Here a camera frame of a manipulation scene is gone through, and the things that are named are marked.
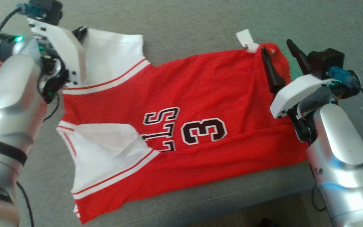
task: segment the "basketball jersey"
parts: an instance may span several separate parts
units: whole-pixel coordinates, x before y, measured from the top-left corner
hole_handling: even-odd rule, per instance
[[[71,193],[81,223],[128,201],[305,159],[289,119],[270,113],[261,48],[155,67],[142,43],[140,35],[89,29],[86,79],[62,91],[57,131],[75,163]],[[284,55],[262,46],[289,82]]]

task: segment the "green led indicator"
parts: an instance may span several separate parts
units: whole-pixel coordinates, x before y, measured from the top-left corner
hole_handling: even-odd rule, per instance
[[[23,36],[18,36],[16,37],[15,42],[20,42],[23,40],[23,38],[24,38]]]

